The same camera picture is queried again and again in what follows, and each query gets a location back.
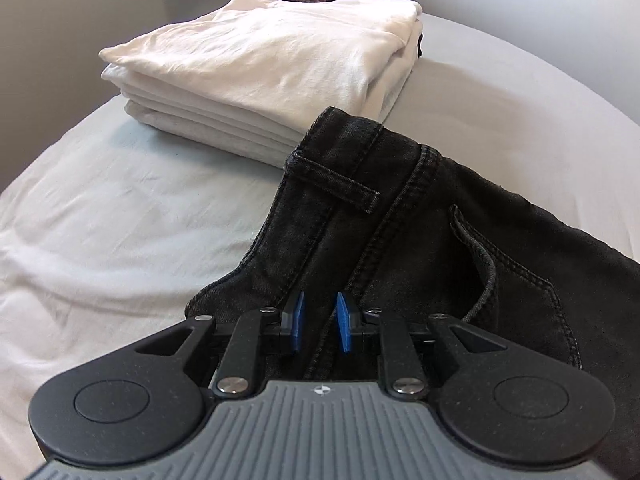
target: ribbed panel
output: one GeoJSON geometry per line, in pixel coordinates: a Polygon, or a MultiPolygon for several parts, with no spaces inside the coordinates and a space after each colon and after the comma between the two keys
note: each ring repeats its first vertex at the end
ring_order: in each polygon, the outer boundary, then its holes
{"type": "Polygon", "coordinates": [[[271,381],[224,402],[204,430],[156,462],[123,470],[48,463],[33,480],[606,480],[593,463],[516,472],[482,462],[442,432],[430,410],[375,383],[271,381]]]}

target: stack of folded clothes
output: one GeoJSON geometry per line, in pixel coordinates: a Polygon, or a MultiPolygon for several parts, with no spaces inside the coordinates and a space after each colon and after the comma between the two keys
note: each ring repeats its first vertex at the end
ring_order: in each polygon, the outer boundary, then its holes
{"type": "Polygon", "coordinates": [[[418,57],[405,0],[231,0],[105,48],[142,123],[281,167],[329,106],[382,122],[418,57]]]}

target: denim fabric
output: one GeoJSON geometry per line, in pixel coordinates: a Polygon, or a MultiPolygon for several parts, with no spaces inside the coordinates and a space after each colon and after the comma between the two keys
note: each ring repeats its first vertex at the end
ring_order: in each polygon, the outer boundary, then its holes
{"type": "Polygon", "coordinates": [[[324,111],[238,268],[186,314],[230,322],[294,288],[309,330],[281,376],[375,377],[375,359],[337,351],[339,290],[408,321],[447,312],[601,379],[617,411],[600,463],[622,479],[640,472],[640,266],[433,148],[324,111]]]}

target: silver bolt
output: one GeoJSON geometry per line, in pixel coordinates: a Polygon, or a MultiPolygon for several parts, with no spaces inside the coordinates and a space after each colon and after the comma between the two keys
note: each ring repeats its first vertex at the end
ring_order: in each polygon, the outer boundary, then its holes
{"type": "Polygon", "coordinates": [[[394,390],[399,394],[417,394],[424,390],[424,383],[415,377],[403,377],[394,383],[394,390]]]}
{"type": "Polygon", "coordinates": [[[218,389],[224,394],[241,394],[249,387],[249,381],[242,377],[225,377],[218,381],[218,389]]]}

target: white wall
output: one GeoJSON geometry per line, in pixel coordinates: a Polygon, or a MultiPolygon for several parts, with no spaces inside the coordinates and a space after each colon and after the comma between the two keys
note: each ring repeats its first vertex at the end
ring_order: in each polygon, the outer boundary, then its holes
{"type": "Polygon", "coordinates": [[[228,0],[0,0],[0,191],[116,94],[98,51],[228,0]]]}
{"type": "Polygon", "coordinates": [[[417,1],[545,59],[640,124],[640,0],[417,1]]]}

